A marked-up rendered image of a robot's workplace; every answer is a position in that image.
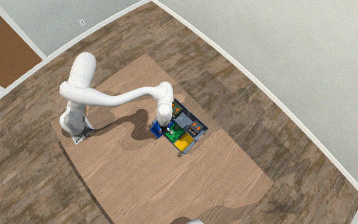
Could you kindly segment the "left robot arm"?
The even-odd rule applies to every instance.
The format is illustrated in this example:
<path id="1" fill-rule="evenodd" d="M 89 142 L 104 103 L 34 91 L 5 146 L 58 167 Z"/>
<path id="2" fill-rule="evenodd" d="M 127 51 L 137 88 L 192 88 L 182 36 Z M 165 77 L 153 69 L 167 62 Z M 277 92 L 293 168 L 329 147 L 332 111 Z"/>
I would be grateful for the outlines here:
<path id="1" fill-rule="evenodd" d="M 157 102 L 156 116 L 158 124 L 167 126 L 172 121 L 173 88 L 169 82 L 162 82 L 156 87 L 145 86 L 127 93 L 109 96 L 90 88 L 96 70 L 94 55 L 83 52 L 73 62 L 68 81 L 60 85 L 60 95 L 68 100 L 66 112 L 60 117 L 60 126 L 72 134 L 75 141 L 85 139 L 91 131 L 83 112 L 85 106 L 119 106 L 143 95 L 150 95 Z"/>

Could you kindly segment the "green bin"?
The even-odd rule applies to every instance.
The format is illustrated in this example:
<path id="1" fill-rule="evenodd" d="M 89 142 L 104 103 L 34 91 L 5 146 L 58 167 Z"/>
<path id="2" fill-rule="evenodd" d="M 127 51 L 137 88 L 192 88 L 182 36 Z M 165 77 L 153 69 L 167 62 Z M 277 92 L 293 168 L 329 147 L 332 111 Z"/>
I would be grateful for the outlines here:
<path id="1" fill-rule="evenodd" d="M 185 130 L 182 129 L 179 125 L 179 128 L 176 130 L 175 126 L 178 125 L 177 123 L 175 123 L 170 129 L 173 130 L 173 134 L 170 134 L 170 131 L 165 133 L 165 135 L 172 141 L 176 141 L 184 132 Z"/>

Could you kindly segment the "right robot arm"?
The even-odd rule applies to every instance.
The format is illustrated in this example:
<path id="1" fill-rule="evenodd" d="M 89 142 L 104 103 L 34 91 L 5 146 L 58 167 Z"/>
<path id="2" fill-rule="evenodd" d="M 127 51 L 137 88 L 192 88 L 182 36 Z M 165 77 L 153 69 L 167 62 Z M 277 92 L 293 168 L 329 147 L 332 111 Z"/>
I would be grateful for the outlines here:
<path id="1" fill-rule="evenodd" d="M 187 222 L 186 224 L 203 224 L 203 223 L 199 219 L 194 219 Z"/>

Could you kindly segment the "blue bin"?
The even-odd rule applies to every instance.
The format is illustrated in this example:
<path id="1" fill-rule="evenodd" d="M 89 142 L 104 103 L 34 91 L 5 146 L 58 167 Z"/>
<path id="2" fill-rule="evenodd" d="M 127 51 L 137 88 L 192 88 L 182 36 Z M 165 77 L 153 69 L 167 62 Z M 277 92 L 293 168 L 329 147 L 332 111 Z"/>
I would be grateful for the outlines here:
<path id="1" fill-rule="evenodd" d="M 168 128 L 170 128 L 171 126 L 172 126 L 172 122 L 168 125 Z M 163 132 L 160 134 L 159 133 L 159 130 L 160 130 L 161 128 L 159 127 L 159 125 L 158 125 L 158 122 L 156 122 L 153 126 L 152 126 L 152 128 L 150 129 L 151 130 L 151 132 L 153 132 L 153 134 L 154 135 L 156 135 L 156 137 L 161 137 L 162 135 L 163 135 Z"/>

